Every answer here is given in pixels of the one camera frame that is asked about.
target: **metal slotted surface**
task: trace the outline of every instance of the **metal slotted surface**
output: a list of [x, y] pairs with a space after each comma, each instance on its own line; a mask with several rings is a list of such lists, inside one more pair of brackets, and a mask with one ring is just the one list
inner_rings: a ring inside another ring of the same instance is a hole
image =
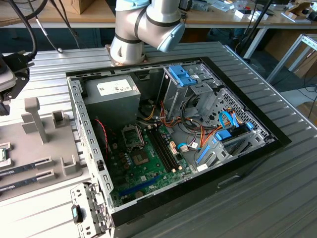
[[[317, 208], [316, 129], [272, 91], [260, 76], [220, 43], [179, 44], [169, 54], [146, 47], [150, 61], [210, 57], [292, 140], [251, 175], [214, 196], [159, 223], [135, 237], [315, 237]], [[31, 79], [16, 100], [12, 115], [0, 125], [20, 120], [23, 99], [39, 97], [40, 115], [64, 109], [71, 118], [66, 71], [110, 66], [104, 49], [71, 50], [63, 55], [39, 53]], [[74, 138], [81, 151], [78, 133]], [[70, 189], [81, 177], [0, 203], [1, 237], [79, 237], [72, 222]]]

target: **cardboard box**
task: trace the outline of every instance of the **cardboard box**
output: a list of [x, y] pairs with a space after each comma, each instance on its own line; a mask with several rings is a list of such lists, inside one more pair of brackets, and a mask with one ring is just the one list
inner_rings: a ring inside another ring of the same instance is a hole
[[[75, 14], [82, 14], [95, 0], [61, 0], [64, 8], [67, 12], [72, 12]], [[62, 8], [59, 4], [58, 0], [55, 0], [55, 3], [58, 7], [58, 9], [60, 9], [62, 11]], [[47, 6], [49, 7], [53, 7], [52, 4], [50, 2], [48, 2]]]
[[[302, 103], [301, 105], [297, 107], [297, 110], [299, 110], [304, 116], [308, 117], [309, 112], [311, 111], [311, 108], [312, 108], [312, 104], [313, 102]], [[312, 121], [312, 123], [317, 125], [317, 102], [315, 102], [314, 104], [314, 107], [309, 119]]]

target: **blue latch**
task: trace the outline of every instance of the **blue latch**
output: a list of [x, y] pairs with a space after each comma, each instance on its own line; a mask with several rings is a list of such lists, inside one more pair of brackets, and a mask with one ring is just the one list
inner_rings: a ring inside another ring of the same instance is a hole
[[185, 87], [197, 84], [197, 81], [192, 79], [188, 71], [186, 71], [182, 66], [170, 66], [168, 69], [174, 78], [179, 82], [180, 86]]
[[228, 138], [228, 137], [230, 137], [230, 136], [231, 136], [231, 134], [229, 133], [228, 130], [221, 130], [221, 131], [219, 131], [219, 132], [217, 132], [217, 133], [215, 134], [215, 137], [216, 137], [217, 140], [219, 140], [219, 141], [222, 141], [222, 140], [224, 140], [224, 139], [226, 139], [226, 138]]
[[247, 122], [246, 126], [249, 130], [252, 130], [254, 128], [253, 124], [251, 122]]

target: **black cable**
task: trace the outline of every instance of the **black cable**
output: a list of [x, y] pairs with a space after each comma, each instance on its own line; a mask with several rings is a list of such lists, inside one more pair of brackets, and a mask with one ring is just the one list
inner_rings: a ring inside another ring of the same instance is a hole
[[310, 110], [310, 112], [309, 112], [309, 114], [308, 114], [308, 119], [309, 119], [309, 117], [310, 117], [310, 116], [311, 116], [311, 114], [312, 114], [312, 111], [313, 111], [314, 104], [315, 104], [316, 100], [317, 100], [317, 96], [315, 97], [315, 99], [314, 99], [314, 101], [313, 101], [313, 104], [312, 104], [311, 110]]
[[61, 0], [58, 0], [59, 1], [59, 4], [61, 6], [61, 9], [63, 11], [63, 14], [64, 14], [64, 17], [65, 17], [65, 20], [67, 21], [67, 23], [69, 24], [69, 21], [68, 21], [68, 17], [67, 17], [67, 13], [66, 13], [66, 10], [65, 10], [65, 7], [64, 7], [64, 4], [61, 2]]
[[246, 45], [248, 45], [251, 36], [256, 32], [257, 27], [260, 23], [260, 21], [262, 20], [264, 14], [266, 13], [266, 11], [268, 10], [268, 7], [271, 5], [271, 3], [273, 2], [273, 0], [268, 0], [267, 3], [265, 4], [263, 11], [261, 12], [261, 14], [259, 15], [259, 17], [257, 18], [256, 22], [254, 23], [251, 32], [248, 34], [246, 41], [241, 45], [240, 49], [238, 50], [238, 54], [240, 55], [243, 51], [243, 49], [245, 48]]
[[308, 97], [306, 94], [304, 94], [301, 90], [299, 90], [299, 89], [297, 89], [301, 94], [303, 94], [305, 97], [307, 97], [308, 99], [310, 99], [310, 100], [312, 100], [313, 101], [313, 99], [311, 98], [311, 97]]
[[[28, 1], [28, 3], [29, 3], [29, 6], [30, 6], [30, 8], [31, 8], [31, 11], [34, 12], [34, 8], [33, 8], [33, 6], [32, 6], [32, 2], [31, 2], [30, 0], [27, 0], [27, 1]], [[59, 52], [59, 53], [62, 54], [62, 53], [63, 53], [63, 49], [57, 48], [57, 47], [53, 44], [53, 42], [50, 40], [50, 38], [49, 38], [49, 36], [48, 36], [46, 30], [45, 30], [44, 27], [41, 25], [41, 23], [40, 23], [40, 21], [39, 21], [39, 18], [38, 18], [37, 16], [35, 16], [35, 19], [37, 20], [37, 22], [38, 22], [38, 24], [39, 24], [39, 27], [41, 28], [43, 34], [45, 35], [46, 39], [47, 39], [48, 42], [51, 44], [51, 46], [52, 46], [57, 52]]]
[[309, 83], [310, 81], [312, 81], [313, 80], [313, 78], [315, 78], [317, 76], [317, 73], [316, 74], [314, 74], [308, 81], [307, 81], [307, 83]]
[[24, 1], [24, 2], [14, 2], [15, 4], [28, 4], [28, 2], [27, 1]]
[[254, 13], [255, 13], [256, 10], [257, 10], [258, 0], [256, 0], [254, 3], [255, 3], [255, 5], [254, 5], [253, 14], [252, 14], [251, 20], [250, 20], [250, 22], [249, 22], [249, 25], [248, 25], [248, 27], [247, 27], [247, 29], [246, 29], [246, 31], [245, 31], [244, 36], [245, 36], [245, 35], [247, 34], [247, 32], [248, 32], [248, 30], [249, 30], [249, 28], [250, 28], [250, 25], [251, 25], [251, 22], [252, 22], [252, 19], [253, 19], [253, 17], [254, 17]]
[[73, 36], [73, 38], [74, 38], [74, 40], [75, 40], [75, 42], [76, 42], [77, 47], [80, 49], [79, 43], [78, 43], [78, 41], [77, 41], [77, 38], [76, 38], [76, 36], [75, 36], [75, 34], [74, 34], [74, 32], [73, 32], [73, 29], [71, 28], [69, 22], [65, 19], [65, 17], [63, 16], [63, 14], [61, 14], [61, 12], [60, 12], [60, 10], [58, 9], [58, 7], [57, 7], [55, 1], [54, 1], [54, 0], [49, 0], [49, 1], [50, 1], [50, 3], [53, 5], [53, 7], [56, 9], [56, 11], [59, 13], [59, 15], [60, 15], [60, 17], [63, 19], [63, 21], [65, 22], [67, 28], [69, 29], [71, 35]]
[[37, 16], [38, 14], [40, 14], [40, 12], [44, 9], [44, 7], [46, 6], [47, 3], [48, 3], [48, 0], [43, 0], [43, 2], [39, 5], [39, 7], [31, 14], [25, 16], [25, 18], [27, 20], [30, 20], [30, 19], [34, 18], [35, 16]]
[[32, 52], [30, 54], [28, 54], [28, 58], [29, 58], [29, 61], [32, 61], [35, 58], [36, 54], [38, 53], [38, 43], [36, 41], [36, 38], [35, 38], [34, 32], [32, 30], [32, 27], [30, 26], [30, 23], [25, 18], [25, 16], [21, 12], [21, 10], [14, 3], [14, 1], [13, 0], [8, 0], [8, 2], [11, 5], [11, 7], [13, 8], [13, 10], [16, 12], [16, 14], [19, 16], [19, 18], [21, 19], [21, 21], [25, 25], [25, 27], [28, 30], [28, 32], [30, 33], [30, 36], [31, 36], [31, 39], [32, 39], [33, 48], [32, 48]]

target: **electronic equipment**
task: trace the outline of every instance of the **electronic equipment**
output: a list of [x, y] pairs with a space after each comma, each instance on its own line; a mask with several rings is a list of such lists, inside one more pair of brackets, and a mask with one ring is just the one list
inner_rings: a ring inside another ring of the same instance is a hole
[[183, 11], [188, 11], [193, 4], [193, 0], [181, 0], [179, 3], [179, 9]]
[[131, 237], [290, 143], [209, 58], [66, 76], [92, 180], [71, 190], [80, 237]]
[[[257, 9], [259, 11], [263, 11], [264, 9], [264, 5], [266, 5], [268, 2], [268, 0], [257, 0], [256, 3], [257, 4], [261, 4], [261, 5], [258, 5], [257, 6]], [[288, 3], [290, 2], [290, 0], [273, 0], [271, 5], [272, 4], [275, 4], [275, 5], [287, 5]], [[266, 12], [265, 12], [267, 15], [270, 15], [270, 16], [273, 16], [274, 15], [274, 11], [268, 9]]]

